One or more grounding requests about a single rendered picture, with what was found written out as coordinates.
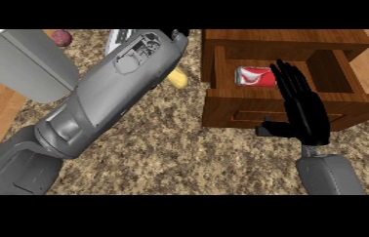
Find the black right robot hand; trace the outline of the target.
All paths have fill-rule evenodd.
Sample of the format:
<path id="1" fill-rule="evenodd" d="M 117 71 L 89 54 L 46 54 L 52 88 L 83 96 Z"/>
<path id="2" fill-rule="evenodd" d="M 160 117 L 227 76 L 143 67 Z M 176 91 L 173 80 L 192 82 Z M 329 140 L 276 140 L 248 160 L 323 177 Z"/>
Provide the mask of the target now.
<path id="1" fill-rule="evenodd" d="M 286 122 L 264 121 L 255 127 L 258 137 L 297 138 L 303 145 L 331 143 L 331 122 L 317 93 L 300 69 L 281 59 L 270 64 L 284 98 Z"/>

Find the brown wooden drawer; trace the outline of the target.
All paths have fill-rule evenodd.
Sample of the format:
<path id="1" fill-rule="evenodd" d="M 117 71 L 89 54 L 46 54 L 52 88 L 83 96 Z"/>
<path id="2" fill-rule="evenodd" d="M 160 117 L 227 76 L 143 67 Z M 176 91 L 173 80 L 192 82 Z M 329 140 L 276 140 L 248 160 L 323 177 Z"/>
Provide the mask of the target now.
<path id="1" fill-rule="evenodd" d="M 264 118 L 285 122 L 284 97 L 272 88 L 238 86 L 238 66 L 267 66 L 267 59 L 227 59 L 216 46 L 213 85 L 207 90 L 202 126 L 253 129 Z M 369 120 L 369 94 L 365 92 L 343 50 L 319 50 L 306 61 L 289 61 L 301 70 L 312 90 L 319 94 L 329 114 L 331 129 L 338 132 Z"/>

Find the red and white can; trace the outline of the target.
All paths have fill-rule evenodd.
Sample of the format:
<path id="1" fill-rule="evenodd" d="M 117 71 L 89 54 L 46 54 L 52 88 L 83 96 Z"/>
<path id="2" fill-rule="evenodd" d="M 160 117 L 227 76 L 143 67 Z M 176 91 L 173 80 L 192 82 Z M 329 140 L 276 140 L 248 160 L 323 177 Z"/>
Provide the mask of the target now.
<path id="1" fill-rule="evenodd" d="M 235 69 L 235 84 L 270 88 L 278 84 L 278 80 L 269 67 L 238 66 Z"/>

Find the yellow banana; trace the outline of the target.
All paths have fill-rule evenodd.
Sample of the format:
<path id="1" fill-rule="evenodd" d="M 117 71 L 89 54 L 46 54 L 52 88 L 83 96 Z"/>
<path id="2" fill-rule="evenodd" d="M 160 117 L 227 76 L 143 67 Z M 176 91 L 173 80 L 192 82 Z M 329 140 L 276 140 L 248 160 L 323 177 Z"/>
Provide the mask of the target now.
<path id="1" fill-rule="evenodd" d="M 188 75 L 179 67 L 173 69 L 167 75 L 167 80 L 177 89 L 185 89 L 188 86 Z"/>

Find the brown wooden cabinet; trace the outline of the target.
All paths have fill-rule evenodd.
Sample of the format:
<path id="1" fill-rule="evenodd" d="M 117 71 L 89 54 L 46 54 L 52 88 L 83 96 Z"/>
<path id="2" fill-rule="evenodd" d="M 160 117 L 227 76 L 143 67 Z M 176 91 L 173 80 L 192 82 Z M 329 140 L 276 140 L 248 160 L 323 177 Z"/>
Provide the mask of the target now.
<path id="1" fill-rule="evenodd" d="M 353 61 L 369 49 L 363 29 L 204 29 L 202 81 L 211 81 L 216 46 L 229 59 L 304 61 L 316 50 L 343 50 Z"/>

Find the dark red round fruit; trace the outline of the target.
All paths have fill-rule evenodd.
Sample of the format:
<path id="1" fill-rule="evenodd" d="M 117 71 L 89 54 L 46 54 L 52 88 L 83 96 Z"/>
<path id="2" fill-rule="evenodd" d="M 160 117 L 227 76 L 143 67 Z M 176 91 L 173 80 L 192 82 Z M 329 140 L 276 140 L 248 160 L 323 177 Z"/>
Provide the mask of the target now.
<path id="1" fill-rule="evenodd" d="M 61 47 L 67 47 L 72 43 L 72 35 L 67 30 L 56 30 L 52 33 L 52 40 Z"/>

